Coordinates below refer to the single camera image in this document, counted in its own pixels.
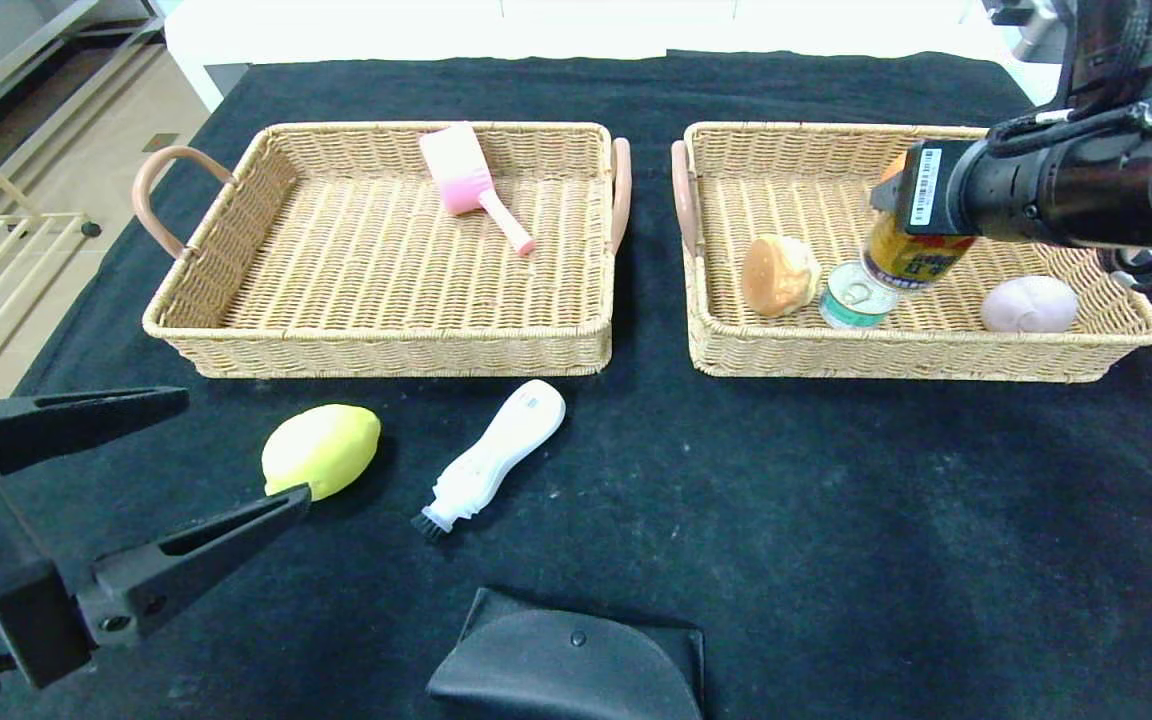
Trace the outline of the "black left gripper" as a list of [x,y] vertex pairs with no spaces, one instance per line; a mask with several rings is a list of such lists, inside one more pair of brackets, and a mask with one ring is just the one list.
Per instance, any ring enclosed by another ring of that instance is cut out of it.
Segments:
[[141,643],[306,515],[311,488],[300,484],[106,553],[77,593],[79,612],[58,566],[6,497],[3,478],[150,429],[188,406],[189,391],[173,386],[0,397],[0,673],[18,670],[44,688],[90,664],[92,646]]

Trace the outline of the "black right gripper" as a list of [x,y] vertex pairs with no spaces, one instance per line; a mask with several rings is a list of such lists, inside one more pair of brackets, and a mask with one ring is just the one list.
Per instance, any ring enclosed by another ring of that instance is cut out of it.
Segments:
[[899,214],[915,236],[1036,240],[1036,161],[987,141],[925,138],[905,154],[905,169],[870,190],[869,204]]

